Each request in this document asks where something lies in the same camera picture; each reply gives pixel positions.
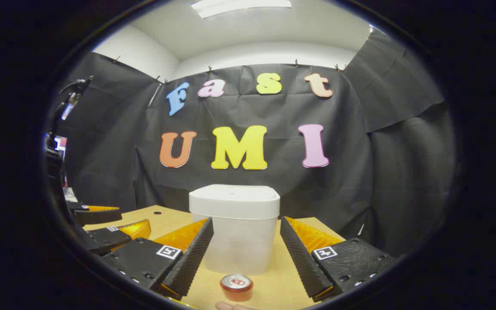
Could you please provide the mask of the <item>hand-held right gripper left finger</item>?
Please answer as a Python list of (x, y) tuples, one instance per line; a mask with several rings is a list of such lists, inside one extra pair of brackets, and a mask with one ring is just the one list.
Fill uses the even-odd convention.
[(102, 256), (102, 261), (135, 285), (180, 301), (213, 235), (213, 220), (202, 219), (153, 241), (136, 238)]

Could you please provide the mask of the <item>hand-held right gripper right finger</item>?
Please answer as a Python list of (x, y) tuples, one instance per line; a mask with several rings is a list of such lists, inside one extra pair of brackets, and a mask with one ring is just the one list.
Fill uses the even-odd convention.
[(314, 302), (345, 294), (397, 261), (361, 238), (336, 238), (289, 217), (281, 219), (280, 234)]

